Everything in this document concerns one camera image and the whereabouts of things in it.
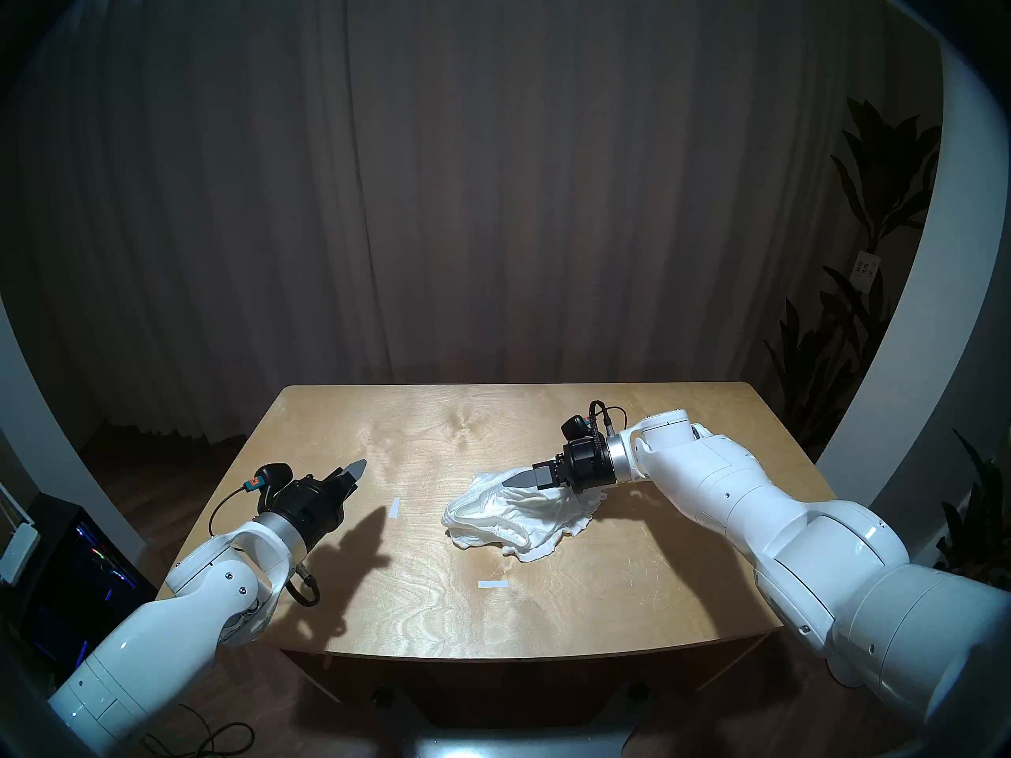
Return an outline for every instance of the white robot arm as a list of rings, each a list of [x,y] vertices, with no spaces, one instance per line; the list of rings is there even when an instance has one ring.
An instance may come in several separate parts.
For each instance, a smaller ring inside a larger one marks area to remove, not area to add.
[[[568,445],[507,485],[539,488],[652,480],[681,513],[719,533],[754,566],[784,625],[849,686],[866,684],[912,723],[927,720],[970,652],[1011,612],[1011,594],[909,564],[888,525],[844,500],[801,502],[748,451],[691,423],[684,410],[601,435],[574,416]]]
[[[301,562],[343,522],[364,468],[321,481],[293,480],[283,464],[257,471],[246,488],[260,489],[260,514],[195,549],[165,579],[175,597],[145,603],[95,648],[50,698],[61,720],[97,755],[114,753],[211,665],[218,644],[267,627],[296,570],[314,589]]]

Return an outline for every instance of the paper tag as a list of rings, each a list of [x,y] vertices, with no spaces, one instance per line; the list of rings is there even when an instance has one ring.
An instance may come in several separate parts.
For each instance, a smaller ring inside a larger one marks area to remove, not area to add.
[[[856,254],[856,263],[853,264],[853,272],[849,275],[849,284],[861,293],[869,293],[870,286],[878,276],[878,267],[881,266],[882,259],[877,255],[869,255],[865,252]]]

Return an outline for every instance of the table top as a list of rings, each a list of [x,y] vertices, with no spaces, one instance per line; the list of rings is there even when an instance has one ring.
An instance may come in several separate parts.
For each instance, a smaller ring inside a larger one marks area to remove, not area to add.
[[[207,540],[210,511],[261,465],[287,462],[296,478],[321,478],[365,458],[344,524],[306,560],[321,601],[304,608],[282,593],[261,641],[387,658],[560,658],[779,627],[744,558],[680,515],[649,482],[611,487],[589,526],[536,562],[503,557],[495,546],[453,545],[440,520],[471,475],[551,458],[564,443],[559,424],[595,398],[625,407],[630,423],[683,407],[694,421],[750,450],[788,494],[834,498],[746,383],[290,386],[229,467],[177,559]],[[257,496],[228,500],[215,531],[256,515]],[[399,508],[390,517],[394,498]],[[496,579],[509,587],[478,588]],[[163,585],[160,596],[168,594]]]

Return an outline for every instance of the crumpled white shirt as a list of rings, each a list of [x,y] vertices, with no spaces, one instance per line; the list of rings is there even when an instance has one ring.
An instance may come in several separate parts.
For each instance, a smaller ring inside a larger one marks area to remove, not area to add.
[[[563,535],[586,529],[601,502],[603,488],[576,494],[567,486],[557,489],[518,489],[502,481],[521,472],[477,473],[463,494],[446,506],[443,525],[461,549],[500,543],[502,555],[515,554],[533,562],[555,550]]]

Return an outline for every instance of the electrical cable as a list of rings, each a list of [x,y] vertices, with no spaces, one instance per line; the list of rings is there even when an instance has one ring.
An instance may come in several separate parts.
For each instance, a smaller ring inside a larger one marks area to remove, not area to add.
[[[621,410],[622,415],[625,416],[625,429],[629,428],[629,414],[625,411],[625,408],[620,404],[610,404],[605,407],[606,410]]]
[[[598,404],[601,405],[601,413],[604,415],[604,422],[606,425],[611,425],[611,416],[608,415],[608,407],[600,399],[593,399],[589,403],[589,409],[586,411],[586,415],[589,417],[589,434],[593,438],[593,461],[603,462],[604,461],[604,435],[601,434],[600,427],[596,425],[596,416],[599,413],[593,412],[593,407]]]
[[[253,743],[256,741],[256,731],[254,731],[253,727],[250,726],[248,723],[240,723],[236,721],[234,723],[227,723],[221,726],[219,729],[217,729],[217,731],[211,731],[210,726],[207,725],[207,721],[203,719],[203,717],[200,715],[199,712],[187,706],[185,703],[180,703],[179,705],[182,706],[187,712],[192,712],[194,715],[196,715],[199,721],[203,724],[204,729],[206,729],[207,731],[207,738],[204,739],[197,746],[196,750],[193,750],[188,753],[173,753],[162,743],[162,740],[160,740],[157,736],[155,736],[154,734],[145,734],[143,737],[141,737],[141,744],[152,755],[157,755],[158,758],[227,758],[228,756],[233,755],[242,755],[243,753],[248,752],[251,747],[253,747]],[[240,747],[238,750],[218,750],[214,745],[214,739],[216,737],[219,737],[229,728],[235,728],[237,726],[239,728],[245,728],[247,731],[250,732],[250,741],[247,742],[245,746]],[[146,741],[148,739],[150,739],[152,742],[158,745],[159,749],[162,752],[160,753],[155,752],[155,750],[152,748],[152,745],[148,744],[148,742]],[[205,750],[204,748],[207,746],[208,743],[210,744],[210,749]]]
[[[240,491],[245,491],[245,490],[246,490],[245,486],[240,486],[238,489],[228,494],[228,496],[226,496],[224,499],[222,499],[220,502],[217,503],[217,507],[214,508],[214,511],[210,514],[210,518],[207,519],[207,535],[209,535],[211,538],[214,537],[214,531],[211,529],[211,525],[214,524],[214,516],[216,516],[217,511],[221,509],[221,505],[223,505],[225,502],[227,502],[229,499],[236,496],[236,494],[238,494]]]
[[[305,566],[301,563],[295,565],[295,573],[297,573],[298,577],[305,582],[305,586],[312,590],[312,599],[309,600],[305,595],[299,592],[295,588],[295,585],[291,583],[290,578],[284,582],[284,588],[288,590],[288,594],[294,598],[296,603],[304,605],[306,608],[311,608],[319,602],[319,585],[316,584],[315,576],[309,573]]]

